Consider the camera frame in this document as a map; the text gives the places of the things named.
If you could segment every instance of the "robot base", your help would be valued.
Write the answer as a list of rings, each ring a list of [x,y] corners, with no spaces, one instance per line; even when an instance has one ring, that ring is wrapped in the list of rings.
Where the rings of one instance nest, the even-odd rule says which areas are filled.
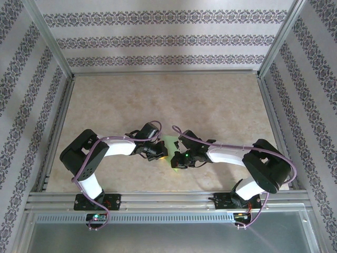
[[[253,196],[250,200],[247,200],[242,204],[241,207],[238,207],[232,200],[232,194],[230,192],[217,192],[213,195],[213,198],[210,198],[214,201],[215,209],[238,209],[238,208],[248,208],[248,203],[252,205],[252,209],[261,208],[261,199],[260,195]]]
[[[121,195],[106,193],[101,203],[110,211],[119,211],[121,206]],[[77,194],[74,203],[75,211],[99,211],[102,210],[97,205],[92,204],[83,194]]]

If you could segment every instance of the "beige floor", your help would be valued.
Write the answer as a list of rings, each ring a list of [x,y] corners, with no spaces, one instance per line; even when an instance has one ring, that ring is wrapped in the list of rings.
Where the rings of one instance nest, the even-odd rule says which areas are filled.
[[[253,74],[129,75],[77,77],[47,191],[77,191],[60,153],[83,130],[123,135],[159,120],[198,137],[251,145],[258,138],[275,144]],[[96,176],[106,191],[230,190],[248,171],[225,163],[175,172],[166,161],[140,156],[103,159]]]

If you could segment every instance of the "green object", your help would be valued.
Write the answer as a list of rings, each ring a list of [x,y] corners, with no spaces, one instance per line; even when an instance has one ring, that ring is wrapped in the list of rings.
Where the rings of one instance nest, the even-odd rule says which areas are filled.
[[[162,135],[161,140],[165,142],[165,147],[167,148],[168,156],[165,160],[168,162],[171,167],[171,159],[174,157],[174,152],[178,151],[174,143],[178,141],[177,136]]]

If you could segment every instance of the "wall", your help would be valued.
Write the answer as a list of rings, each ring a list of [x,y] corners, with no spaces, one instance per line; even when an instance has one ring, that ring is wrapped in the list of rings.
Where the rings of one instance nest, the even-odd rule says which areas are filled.
[[[74,73],[258,70],[292,0],[37,0]]]
[[[337,251],[337,8],[310,0],[265,82],[329,252]]]
[[[10,252],[66,77],[23,4],[0,8],[0,252]]]

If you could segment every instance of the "floral border pattern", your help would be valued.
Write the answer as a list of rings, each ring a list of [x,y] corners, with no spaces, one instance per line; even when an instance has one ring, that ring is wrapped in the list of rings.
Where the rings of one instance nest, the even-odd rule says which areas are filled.
[[[23,98],[17,117],[14,119],[13,128],[9,131],[7,142],[3,146],[3,151],[1,151],[0,156],[0,190],[2,189],[2,184],[6,180],[6,174],[8,169],[11,167],[13,155],[16,152],[16,148],[19,145],[23,130],[26,127],[26,123],[31,114],[32,107],[34,105],[35,99],[37,97],[38,91],[42,85],[43,79],[52,60],[53,54],[49,47],[44,50],[40,61],[37,65],[37,69],[31,83],[28,86],[28,90]]]
[[[37,173],[37,177],[36,177],[36,181],[35,181],[35,185],[34,187],[32,188],[32,191],[38,191],[38,185],[40,183],[41,180],[45,180],[45,178],[41,178],[42,176],[42,171],[44,170],[45,168],[45,165],[46,165],[46,162],[47,162],[47,157],[48,157],[48,154],[49,154],[49,150],[52,146],[52,141],[53,141],[53,137],[54,137],[54,132],[56,130],[56,125],[58,123],[58,117],[60,115],[60,112],[61,112],[61,108],[62,108],[62,104],[63,104],[63,101],[64,101],[64,98],[65,98],[65,94],[66,94],[66,91],[68,89],[68,86],[71,84],[71,80],[68,79],[66,80],[65,82],[65,85],[64,85],[64,88],[63,88],[63,93],[62,93],[62,96],[60,98],[60,102],[58,104],[58,108],[57,108],[57,111],[56,111],[56,114],[55,114],[55,119],[54,119],[54,122],[53,122],[53,126],[52,126],[52,129],[51,129],[51,132],[49,134],[49,138],[48,138],[48,144],[47,144],[47,149],[46,149],[46,152],[45,152],[45,155],[44,155],[44,159],[41,163],[41,166],[38,170],[38,173]]]
[[[20,206],[22,204],[22,198],[27,187],[28,180],[31,176],[31,171],[35,162],[36,153],[38,152],[38,147],[40,145],[43,133],[45,131],[49,114],[52,110],[54,99],[58,87],[60,85],[63,72],[60,66],[57,67],[53,80],[49,87],[46,99],[44,101],[42,110],[40,112],[36,127],[29,144],[27,155],[25,156],[24,163],[19,171],[18,181],[15,183],[15,190],[13,191],[13,196],[9,201],[8,211],[4,216],[4,222],[1,224],[0,230],[0,252],[6,252],[6,245],[8,244],[8,239],[12,234],[12,229],[14,227],[14,222],[18,216]]]
[[[270,67],[270,73],[276,86],[279,98],[282,102],[284,113],[288,119],[288,124],[291,128],[293,137],[296,142],[296,147],[303,161],[302,164],[304,166],[305,172],[307,173],[309,184],[312,187],[312,191],[314,192],[314,197],[315,200],[317,201],[317,206],[320,208],[320,214],[323,217],[323,222],[325,223],[326,231],[330,235],[330,240],[332,240],[332,247],[334,250],[337,251],[336,218],[333,217],[333,210],[330,207],[330,202],[327,200],[327,195],[326,192],[324,191],[324,186],[322,185],[322,181],[318,176],[316,165],[314,164],[313,159],[311,157],[311,153],[304,138],[304,134],[302,132],[300,124],[298,122],[298,118],[294,112],[294,108],[290,102],[290,98],[285,89],[282,77],[280,75],[279,70],[277,69],[275,62],[273,62]]]
[[[12,29],[12,25],[23,10],[23,4],[20,0],[8,0],[1,7],[0,12],[0,45],[6,38],[6,35]]]
[[[24,38],[22,39],[20,46],[15,52],[13,61],[9,64],[7,72],[5,72],[4,77],[1,79],[0,84],[0,117],[2,112],[6,108],[8,99],[11,97],[16,82],[18,81],[19,76],[21,76],[23,67],[26,65],[28,57],[31,55],[31,52],[34,48],[34,45],[37,39],[40,36],[35,24],[29,26],[27,32],[25,33]]]
[[[140,46],[270,46],[274,35],[163,35],[58,38],[61,49]]]
[[[301,17],[296,20],[293,26],[293,32],[295,33],[298,41],[301,43],[306,57],[310,61],[311,67],[315,71],[317,78],[321,81],[321,85],[326,93],[326,96],[329,98],[330,104],[333,105],[334,110],[337,110],[337,79],[333,75],[330,66],[324,59],[324,55]]]
[[[310,4],[337,43],[337,8],[335,3],[331,0],[310,0]]]
[[[190,64],[261,64],[264,55],[158,55],[67,58],[70,67],[190,65]]]
[[[49,27],[142,24],[281,24],[287,10],[187,10],[44,14]]]
[[[332,144],[332,139],[328,136],[329,133],[325,129],[324,122],[322,122],[321,114],[317,109],[315,101],[312,99],[310,90],[305,83],[299,66],[287,43],[282,45],[280,53],[288,68],[291,79],[294,82],[299,98],[302,101],[306,115],[308,116],[311,127],[322,150],[322,154],[324,155],[324,159],[328,164],[328,168],[331,170],[330,173],[332,177],[336,179],[335,183],[337,184],[337,151],[334,149],[335,146]]]

